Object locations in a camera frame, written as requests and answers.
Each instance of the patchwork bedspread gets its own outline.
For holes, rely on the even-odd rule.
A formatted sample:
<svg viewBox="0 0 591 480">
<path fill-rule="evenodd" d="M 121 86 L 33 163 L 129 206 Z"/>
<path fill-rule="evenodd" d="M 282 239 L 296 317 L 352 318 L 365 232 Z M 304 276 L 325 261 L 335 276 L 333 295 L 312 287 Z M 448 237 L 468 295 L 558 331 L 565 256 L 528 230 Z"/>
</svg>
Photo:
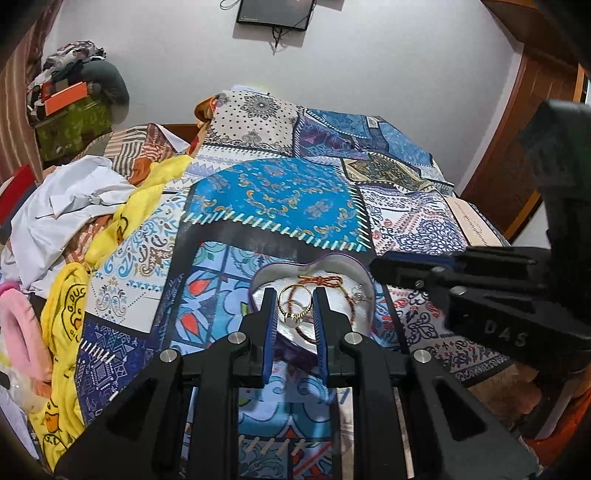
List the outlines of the patchwork bedspread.
<svg viewBox="0 0 591 480">
<path fill-rule="evenodd" d="M 391 250 L 502 244 L 432 156 L 382 118 L 223 92 L 193 163 L 91 279 L 76 367 L 83 417 L 160 350 L 196 352 L 238 329 L 251 279 L 271 262 L 344 251 L 368 265 Z M 466 386 L 509 365 L 447 331 L 425 294 L 375 292 L 371 336 L 384 348 L 428 349 Z M 277 361 L 264 389 L 240 393 L 241 477 L 339 478 L 342 465 L 350 478 L 351 411 L 348 390 Z"/>
</svg>

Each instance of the orange box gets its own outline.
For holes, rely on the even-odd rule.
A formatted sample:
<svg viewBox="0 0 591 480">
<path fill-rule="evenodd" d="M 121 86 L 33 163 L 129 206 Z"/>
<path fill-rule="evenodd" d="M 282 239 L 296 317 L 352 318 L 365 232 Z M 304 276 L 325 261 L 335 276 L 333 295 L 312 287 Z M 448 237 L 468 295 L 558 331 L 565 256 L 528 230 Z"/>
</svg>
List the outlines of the orange box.
<svg viewBox="0 0 591 480">
<path fill-rule="evenodd" d="M 86 90 L 86 82 L 79 82 L 72 85 L 61 92 L 57 92 L 45 101 L 45 114 L 47 116 L 64 108 L 65 106 L 74 103 L 81 98 L 88 96 Z"/>
</svg>

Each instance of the bracelet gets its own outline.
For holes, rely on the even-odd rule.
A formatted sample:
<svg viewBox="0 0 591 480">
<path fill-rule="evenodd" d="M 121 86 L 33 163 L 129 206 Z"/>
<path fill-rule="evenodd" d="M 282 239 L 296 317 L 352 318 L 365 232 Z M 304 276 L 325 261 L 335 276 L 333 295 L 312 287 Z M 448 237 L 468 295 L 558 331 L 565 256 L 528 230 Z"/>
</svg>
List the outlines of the bracelet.
<svg viewBox="0 0 591 480">
<path fill-rule="evenodd" d="M 343 278 L 342 277 L 339 277 L 338 275 L 334 275 L 334 276 L 330 276 L 330 277 L 307 277 L 305 275 L 299 275 L 299 277 L 301 278 L 301 280 L 296 285 L 302 286 L 303 284 L 306 284 L 306 283 L 313 283 L 315 285 L 318 285 L 319 287 L 338 288 L 339 290 L 341 290 L 341 292 L 343 293 L 343 296 L 345 297 L 345 300 L 347 301 L 347 304 L 349 305 L 349 308 L 351 309 L 351 318 L 349 320 L 349 323 L 351 325 L 353 325 L 353 321 L 355 319 L 355 303 L 357 303 L 357 302 L 355 301 L 354 298 L 352 299 L 351 296 L 345 290 L 345 288 L 343 286 Z M 293 302 L 293 290 L 290 292 L 290 296 L 287 300 L 287 306 L 290 307 L 292 302 Z M 312 345 L 316 345 L 316 340 L 308 337 L 302 331 L 302 329 L 299 327 L 299 324 L 295 327 L 295 331 L 306 342 L 311 343 Z"/>
<path fill-rule="evenodd" d="M 306 292 L 308 292 L 308 296 L 310 297 L 310 302 L 300 313 L 286 312 L 283 309 L 283 307 L 281 306 L 281 297 L 290 288 L 295 290 L 297 287 L 303 288 Z M 290 328 L 297 327 L 300 324 L 302 317 L 304 315 L 306 315 L 306 313 L 308 313 L 310 311 L 310 309 L 312 308 L 312 294 L 311 294 L 310 290 L 308 290 L 302 284 L 292 283 L 291 285 L 288 285 L 283 290 L 281 290 L 281 293 L 279 294 L 279 298 L 277 298 L 277 306 L 279 307 L 279 311 L 283 314 L 283 317 L 285 319 L 285 323 L 287 324 L 287 326 Z"/>
</svg>

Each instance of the green bag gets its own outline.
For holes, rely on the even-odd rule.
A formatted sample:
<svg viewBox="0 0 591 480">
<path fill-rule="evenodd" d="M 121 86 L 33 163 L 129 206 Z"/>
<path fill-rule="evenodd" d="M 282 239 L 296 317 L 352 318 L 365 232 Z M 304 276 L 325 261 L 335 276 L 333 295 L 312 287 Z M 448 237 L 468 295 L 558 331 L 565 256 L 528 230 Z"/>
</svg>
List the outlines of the green bag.
<svg viewBox="0 0 591 480">
<path fill-rule="evenodd" d="M 111 129 L 111 110 L 101 97 L 82 98 L 35 125 L 44 161 L 74 156 Z"/>
</svg>

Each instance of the brown striped fabric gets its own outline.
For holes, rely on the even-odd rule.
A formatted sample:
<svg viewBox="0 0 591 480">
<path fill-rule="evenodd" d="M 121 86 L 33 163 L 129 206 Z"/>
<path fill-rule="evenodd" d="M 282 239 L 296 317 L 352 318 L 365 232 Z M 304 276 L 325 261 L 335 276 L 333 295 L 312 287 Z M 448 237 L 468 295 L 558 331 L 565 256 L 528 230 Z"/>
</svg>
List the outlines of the brown striped fabric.
<svg viewBox="0 0 591 480">
<path fill-rule="evenodd" d="M 139 157 L 147 134 L 146 125 L 127 128 L 115 132 L 105 148 L 105 157 L 113 161 L 113 170 L 126 179 L 133 175 L 134 160 Z"/>
<path fill-rule="evenodd" d="M 102 215 L 78 230 L 78 233 L 72 237 L 64 250 L 63 255 L 66 263 L 84 263 L 84 256 L 92 239 L 107 228 L 112 218 L 112 215 Z"/>
<path fill-rule="evenodd" d="M 0 181 L 18 167 L 30 164 L 41 180 L 43 163 L 35 131 L 27 119 L 27 85 L 40 71 L 43 43 L 62 0 L 53 0 L 29 29 L 0 73 Z"/>
</svg>

